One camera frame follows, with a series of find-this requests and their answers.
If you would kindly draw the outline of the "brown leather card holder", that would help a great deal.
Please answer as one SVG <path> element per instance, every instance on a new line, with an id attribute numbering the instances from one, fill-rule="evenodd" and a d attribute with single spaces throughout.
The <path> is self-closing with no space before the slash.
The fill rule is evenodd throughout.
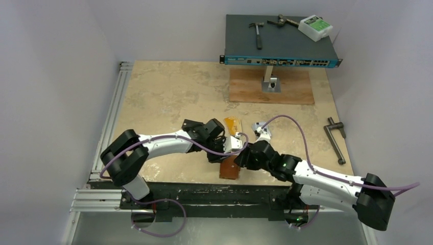
<path id="1" fill-rule="evenodd" d="M 236 180 L 239 178 L 240 167 L 234 162 L 236 156 L 229 156 L 220 164 L 219 178 Z"/>

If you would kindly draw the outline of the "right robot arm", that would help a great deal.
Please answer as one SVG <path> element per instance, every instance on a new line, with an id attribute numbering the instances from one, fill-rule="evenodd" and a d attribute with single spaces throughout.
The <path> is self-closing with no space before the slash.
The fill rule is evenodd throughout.
<path id="1" fill-rule="evenodd" d="M 293 190 L 286 200 L 294 208 L 302 204 L 325 206 L 356 215 L 366 226 L 385 231 L 395 203 L 395 195 L 382 179 L 368 173 L 364 177 L 340 174 L 309 166 L 299 157 L 280 154 L 266 141 L 250 144 L 234 160 L 248 170 L 265 170 Z"/>

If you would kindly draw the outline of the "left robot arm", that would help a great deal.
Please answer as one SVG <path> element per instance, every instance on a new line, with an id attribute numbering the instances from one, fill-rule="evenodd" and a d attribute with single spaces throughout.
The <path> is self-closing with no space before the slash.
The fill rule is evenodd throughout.
<path id="1" fill-rule="evenodd" d="M 192 153 L 204 150 L 210 163 L 222 162 L 243 148 L 237 136 L 226 136 L 221 122 L 213 118 L 206 123 L 185 119 L 181 129 L 159 135 L 137 134 L 125 130 L 100 155 L 104 173 L 117 187 L 132 196 L 132 202 L 140 209 L 148 208 L 152 195 L 145 179 L 139 175 L 147 160 L 176 153 Z"/>

